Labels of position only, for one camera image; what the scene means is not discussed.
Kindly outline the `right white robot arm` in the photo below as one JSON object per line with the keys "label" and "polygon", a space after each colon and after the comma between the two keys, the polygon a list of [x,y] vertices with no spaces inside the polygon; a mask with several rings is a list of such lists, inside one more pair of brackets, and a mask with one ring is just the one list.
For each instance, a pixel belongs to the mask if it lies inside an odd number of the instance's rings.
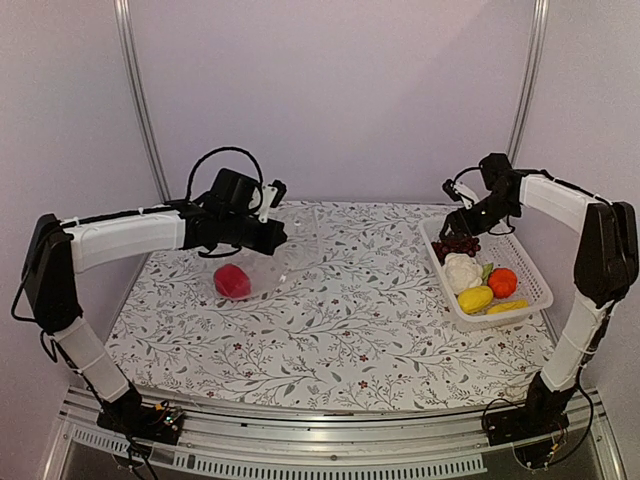
{"label": "right white robot arm", "polygon": [[555,350],[530,383],[531,402],[517,415],[517,427],[537,436],[552,424],[556,409],[550,400],[568,400],[581,369],[595,355],[610,317],[639,276],[639,244],[634,207],[607,200],[545,170],[516,169],[503,153],[492,153],[475,166],[487,197],[478,199],[460,179],[446,180],[443,191],[461,208],[447,215],[443,240],[489,233],[502,220],[534,209],[579,234],[573,266],[576,288],[569,318]]}

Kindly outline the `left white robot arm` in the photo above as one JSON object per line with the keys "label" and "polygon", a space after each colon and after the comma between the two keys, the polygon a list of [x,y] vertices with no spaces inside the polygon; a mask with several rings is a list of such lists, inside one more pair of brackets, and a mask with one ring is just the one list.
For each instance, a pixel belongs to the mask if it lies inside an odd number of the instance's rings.
{"label": "left white robot arm", "polygon": [[264,185],[223,168],[211,189],[196,199],[85,219],[62,221],[53,214],[38,219],[17,295],[27,299],[32,322],[60,347],[97,396],[111,403],[109,415],[126,433],[141,433],[149,415],[125,396],[133,386],[84,320],[77,275],[156,251],[195,250],[203,258],[215,258],[224,245],[232,253],[272,255],[287,235],[283,222],[269,213],[286,191],[279,180]]}

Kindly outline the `red bell pepper toy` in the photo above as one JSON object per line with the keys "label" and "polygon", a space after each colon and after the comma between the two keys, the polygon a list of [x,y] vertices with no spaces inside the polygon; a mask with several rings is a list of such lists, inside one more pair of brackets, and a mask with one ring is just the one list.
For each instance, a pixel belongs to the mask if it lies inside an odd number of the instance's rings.
{"label": "red bell pepper toy", "polygon": [[213,275],[216,292],[224,298],[239,300],[252,293],[252,284],[248,275],[234,264],[218,268]]}

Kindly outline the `clear zip top bag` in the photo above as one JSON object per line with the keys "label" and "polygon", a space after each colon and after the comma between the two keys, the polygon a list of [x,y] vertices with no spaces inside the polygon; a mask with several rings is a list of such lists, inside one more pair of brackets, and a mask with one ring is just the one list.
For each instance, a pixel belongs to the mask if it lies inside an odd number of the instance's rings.
{"label": "clear zip top bag", "polygon": [[[280,287],[292,285],[305,271],[319,263],[323,256],[323,247],[316,208],[313,205],[291,203],[275,212],[273,218],[285,224],[288,236],[286,242],[277,247],[272,256],[244,249],[228,258],[209,261],[202,280],[212,295],[240,301],[270,294]],[[248,275],[252,284],[249,297],[232,300],[216,292],[213,275],[218,268],[226,264],[234,264]]]}

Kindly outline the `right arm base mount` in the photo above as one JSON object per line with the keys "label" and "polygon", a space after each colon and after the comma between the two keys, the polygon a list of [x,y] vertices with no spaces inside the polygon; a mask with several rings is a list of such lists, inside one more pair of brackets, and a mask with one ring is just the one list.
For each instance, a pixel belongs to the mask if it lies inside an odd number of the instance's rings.
{"label": "right arm base mount", "polygon": [[491,446],[527,440],[516,447],[516,460],[524,467],[540,469],[548,466],[559,442],[551,439],[552,433],[561,433],[568,425],[565,413],[576,386],[562,391],[551,391],[537,373],[530,383],[522,406],[482,414],[481,426]]}

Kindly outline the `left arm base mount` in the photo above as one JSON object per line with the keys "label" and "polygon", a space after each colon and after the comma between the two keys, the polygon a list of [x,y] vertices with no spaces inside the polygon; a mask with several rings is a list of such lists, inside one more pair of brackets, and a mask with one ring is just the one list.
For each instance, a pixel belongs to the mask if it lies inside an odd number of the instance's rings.
{"label": "left arm base mount", "polygon": [[146,405],[137,388],[130,384],[117,400],[100,400],[97,425],[134,439],[177,445],[184,424],[184,410],[168,400]]}

